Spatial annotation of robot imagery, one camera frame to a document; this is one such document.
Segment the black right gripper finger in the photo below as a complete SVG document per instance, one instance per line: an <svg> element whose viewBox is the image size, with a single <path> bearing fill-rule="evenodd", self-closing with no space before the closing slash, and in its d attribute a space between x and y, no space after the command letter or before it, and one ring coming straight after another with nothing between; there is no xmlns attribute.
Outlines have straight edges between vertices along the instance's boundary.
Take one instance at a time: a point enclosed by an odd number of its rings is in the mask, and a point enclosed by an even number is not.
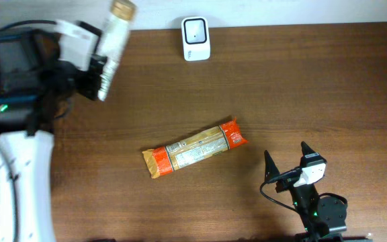
<svg viewBox="0 0 387 242"><path fill-rule="evenodd" d="M269 154L268 150L264 151L264 157L265 157L265 178L264 182L266 184L274 183L276 177L280 175L280 172L278 168L275 165L275 162L273 161L271 155Z"/></svg>
<svg viewBox="0 0 387 242"><path fill-rule="evenodd" d="M302 168L320 164L320 155L311 149L306 142L301 142L301 148L302 157L300 159L300 166Z"/></svg>

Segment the white tube gold cap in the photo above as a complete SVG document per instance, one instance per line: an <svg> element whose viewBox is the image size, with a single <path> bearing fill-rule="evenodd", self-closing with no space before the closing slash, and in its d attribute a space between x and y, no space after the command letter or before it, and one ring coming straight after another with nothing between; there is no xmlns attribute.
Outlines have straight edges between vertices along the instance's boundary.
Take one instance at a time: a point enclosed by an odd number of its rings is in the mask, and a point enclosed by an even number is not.
<svg viewBox="0 0 387 242"><path fill-rule="evenodd" d="M129 0L113 0L110 13L105 21L97 54L107 58L101 74L101 87L97 97L105 101L112 80L119 67L124 48L130 36L130 22L134 18L136 6Z"/></svg>

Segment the orange spaghetti packet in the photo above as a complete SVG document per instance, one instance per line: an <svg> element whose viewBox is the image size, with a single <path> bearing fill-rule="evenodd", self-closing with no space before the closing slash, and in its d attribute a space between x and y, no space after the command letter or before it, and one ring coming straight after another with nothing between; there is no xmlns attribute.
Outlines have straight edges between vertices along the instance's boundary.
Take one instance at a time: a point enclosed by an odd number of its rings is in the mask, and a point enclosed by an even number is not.
<svg viewBox="0 0 387 242"><path fill-rule="evenodd" d="M171 145L145 150L142 155L155 179L246 143L233 119Z"/></svg>

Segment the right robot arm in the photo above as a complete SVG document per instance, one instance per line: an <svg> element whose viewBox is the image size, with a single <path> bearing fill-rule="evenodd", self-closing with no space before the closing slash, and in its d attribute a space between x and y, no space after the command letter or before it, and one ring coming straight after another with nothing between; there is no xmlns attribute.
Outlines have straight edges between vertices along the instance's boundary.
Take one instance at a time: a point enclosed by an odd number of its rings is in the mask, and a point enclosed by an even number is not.
<svg viewBox="0 0 387 242"><path fill-rule="evenodd" d="M295 241L342 241L341 233L347 230L347 199L317 192L314 184L325 176L327 160L305 142L301 142L301 148L299 166L283 173L279 172L269 152L264 152L265 178L259 191L268 200L299 215L305 232L294 235ZM289 191L293 206L266 195L263 187L268 184L275 184L277 193Z"/></svg>

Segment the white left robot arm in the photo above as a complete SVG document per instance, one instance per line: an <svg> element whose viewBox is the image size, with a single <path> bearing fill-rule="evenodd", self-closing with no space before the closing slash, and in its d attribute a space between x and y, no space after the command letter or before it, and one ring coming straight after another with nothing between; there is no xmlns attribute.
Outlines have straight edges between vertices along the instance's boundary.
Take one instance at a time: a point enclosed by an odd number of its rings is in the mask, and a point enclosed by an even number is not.
<svg viewBox="0 0 387 242"><path fill-rule="evenodd" d="M26 20L0 28L0 241L54 241L50 163L60 103L96 100L106 57L86 23Z"/></svg>

